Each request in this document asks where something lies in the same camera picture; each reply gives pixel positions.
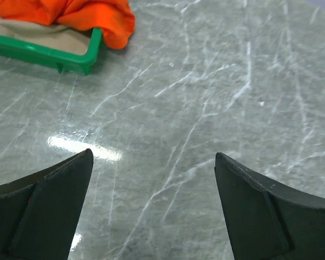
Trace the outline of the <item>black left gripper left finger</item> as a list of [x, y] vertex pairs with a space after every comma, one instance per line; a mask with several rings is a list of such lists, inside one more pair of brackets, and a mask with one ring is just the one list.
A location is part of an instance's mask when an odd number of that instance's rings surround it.
[[92, 175], [86, 149], [0, 185], [0, 259], [67, 259]]

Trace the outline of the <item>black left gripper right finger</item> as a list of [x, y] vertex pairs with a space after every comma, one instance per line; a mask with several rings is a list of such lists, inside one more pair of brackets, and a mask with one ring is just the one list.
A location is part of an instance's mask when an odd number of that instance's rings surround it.
[[220, 152], [214, 173], [235, 259], [325, 259], [325, 198]]

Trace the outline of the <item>orange t-shirt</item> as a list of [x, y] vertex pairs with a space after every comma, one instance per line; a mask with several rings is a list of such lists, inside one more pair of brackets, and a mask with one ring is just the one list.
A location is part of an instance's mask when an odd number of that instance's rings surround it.
[[129, 1], [0, 1], [0, 18], [79, 31], [99, 28], [112, 49], [125, 48], [135, 30]]

